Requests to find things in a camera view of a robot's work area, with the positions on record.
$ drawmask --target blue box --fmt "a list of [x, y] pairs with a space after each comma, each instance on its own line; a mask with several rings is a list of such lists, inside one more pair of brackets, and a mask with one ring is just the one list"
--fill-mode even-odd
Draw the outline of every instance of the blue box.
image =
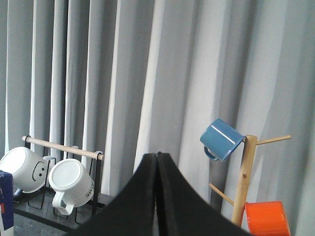
[[13, 235], [13, 176], [0, 170], [1, 235]]

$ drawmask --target mug handle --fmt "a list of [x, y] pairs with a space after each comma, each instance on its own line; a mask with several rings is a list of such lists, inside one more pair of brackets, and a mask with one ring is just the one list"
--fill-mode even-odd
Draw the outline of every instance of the mug handle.
[[56, 192], [53, 199], [53, 207], [57, 208], [62, 215], [70, 215], [72, 213], [74, 205], [66, 205], [65, 208], [61, 206], [63, 196], [64, 192]]
[[207, 155], [209, 158], [211, 158], [212, 160], [217, 161], [217, 160], [219, 159], [218, 157], [214, 157], [214, 156], [209, 152], [209, 150], [208, 150], [208, 148], [207, 148], [206, 146], [204, 146], [204, 150], [205, 150], [206, 155]]

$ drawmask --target mug rim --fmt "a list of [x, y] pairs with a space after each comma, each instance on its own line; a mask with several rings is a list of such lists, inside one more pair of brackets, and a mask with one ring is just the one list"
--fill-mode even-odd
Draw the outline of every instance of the mug rim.
[[8, 158], [8, 155], [9, 155], [10, 153], [12, 153], [13, 151], [18, 150], [18, 149], [21, 149], [21, 150], [24, 151], [24, 153], [25, 153], [25, 159], [24, 159], [23, 163], [21, 164], [21, 166], [20, 166], [15, 172], [10, 173], [10, 174], [12, 174], [12, 175], [14, 175], [15, 173], [17, 173], [17, 172], [23, 167], [24, 163], [26, 162], [26, 159], [27, 159], [28, 156], [27, 156], [27, 153], [26, 153], [25, 149], [28, 149], [28, 148], [27, 148], [27, 147], [15, 147], [15, 148], [11, 149], [10, 151], [8, 151], [8, 152], [1, 158], [1, 160], [0, 160], [0, 165], [1, 165], [1, 163], [3, 162], [3, 160], [4, 160], [5, 158]]
[[231, 148], [229, 152], [226, 153], [222, 159], [219, 158], [221, 162], [224, 162], [227, 159], [227, 157], [241, 144], [241, 142], [244, 140], [245, 137], [246, 136], [244, 135], [241, 140], [238, 140], [233, 146], [233, 148]]
[[[59, 187], [58, 185], [56, 185], [54, 182], [53, 182], [53, 173], [54, 171], [56, 170], [56, 168], [59, 166], [59, 165], [62, 165], [63, 163], [65, 162], [76, 162], [78, 165], [79, 165], [79, 168], [80, 168], [80, 175], [79, 177], [71, 184], [65, 186], [65, 187]], [[77, 185], [77, 183], [82, 179], [83, 177], [83, 171], [84, 171], [84, 166], [82, 165], [82, 163], [77, 160], [77, 159], [73, 159], [73, 158], [70, 158], [70, 159], [64, 159], [60, 162], [58, 162], [55, 166], [52, 167], [50, 173], [49, 173], [49, 176], [48, 176], [48, 180], [49, 180], [49, 184], [51, 185], [51, 187], [58, 191], [58, 192], [65, 192], [67, 191], [68, 189], [71, 189], [73, 188], [74, 186]]]

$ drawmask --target black metal rack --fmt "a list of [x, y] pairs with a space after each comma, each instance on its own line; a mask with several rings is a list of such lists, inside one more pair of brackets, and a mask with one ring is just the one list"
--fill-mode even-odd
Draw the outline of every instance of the black metal rack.
[[[31, 142], [27, 141], [28, 137], [30, 136], [23, 137], [23, 140], [25, 140], [25, 147], [31, 149]], [[45, 156], [46, 147], [47, 146], [44, 146], [43, 156]], [[89, 174], [91, 175], [93, 166], [95, 166], [94, 178], [93, 176], [91, 176], [94, 179], [94, 183], [95, 183], [93, 199], [90, 200], [86, 205], [83, 205], [81, 207], [76, 207], [74, 210], [75, 212], [74, 216], [73, 214], [71, 214], [70, 217], [57, 214], [55, 211], [55, 208], [52, 207], [52, 205], [50, 205], [50, 203], [52, 202], [51, 200], [53, 199], [53, 196], [55, 194], [55, 191], [49, 186], [47, 179], [48, 179], [49, 166], [51, 162], [54, 161], [54, 164], [56, 164], [57, 162], [56, 158], [53, 158], [53, 157], [48, 160], [46, 180], [45, 180], [44, 186], [41, 189], [31, 194], [25, 194], [19, 189], [15, 192], [14, 194], [15, 204], [14, 204], [13, 212], [21, 216], [27, 217], [29, 219], [36, 220], [40, 223], [52, 226], [54, 228], [57, 228], [65, 232], [69, 232], [75, 229], [80, 224], [82, 224], [82, 222], [78, 221], [78, 208], [82, 208], [85, 212], [90, 211], [90, 216], [92, 217], [94, 214], [96, 214], [98, 209], [101, 209], [104, 206], [106, 206], [105, 203], [108, 202], [108, 200], [103, 201], [102, 203], [99, 202], [100, 195], [101, 195], [99, 193], [99, 186], [100, 186], [100, 173], [101, 173], [101, 164], [102, 164], [102, 159], [98, 158], [99, 155], [102, 155], [101, 151], [97, 152], [96, 158], [91, 158], [91, 165], [89, 169]], [[38, 196], [41, 196], [41, 199], [39, 201], [39, 206], [35, 206], [31, 203], [31, 201], [34, 200], [35, 198], [38, 198]]]

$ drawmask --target wooden pole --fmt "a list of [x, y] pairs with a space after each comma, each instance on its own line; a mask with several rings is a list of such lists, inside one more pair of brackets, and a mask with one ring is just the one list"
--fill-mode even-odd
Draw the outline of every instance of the wooden pole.
[[239, 182], [237, 185], [236, 197], [234, 201], [231, 219], [232, 223], [239, 227], [241, 227], [242, 225], [244, 207], [246, 203], [246, 197], [252, 173], [252, 164], [255, 156], [256, 143], [257, 136], [253, 135], [246, 136], [241, 170], [239, 174]]
[[87, 157], [98, 159], [98, 160], [102, 160], [103, 157], [104, 157], [104, 155], [97, 154], [95, 152], [85, 151], [85, 150], [76, 149], [76, 148], [73, 148], [73, 147], [68, 147], [68, 146], [64, 146], [64, 145], [60, 145], [60, 144], [55, 144], [55, 143], [44, 141], [44, 140], [41, 140], [41, 139], [35, 139], [35, 138], [30, 137], [30, 136], [23, 136], [22, 140], [27, 142], [27, 143], [33, 143], [33, 144], [41, 145], [41, 146], [48, 147], [48, 148], [54, 148], [54, 149], [57, 149], [57, 150], [70, 152], [70, 153], [77, 154], [77, 155], [80, 155], [80, 156], [87, 156]]

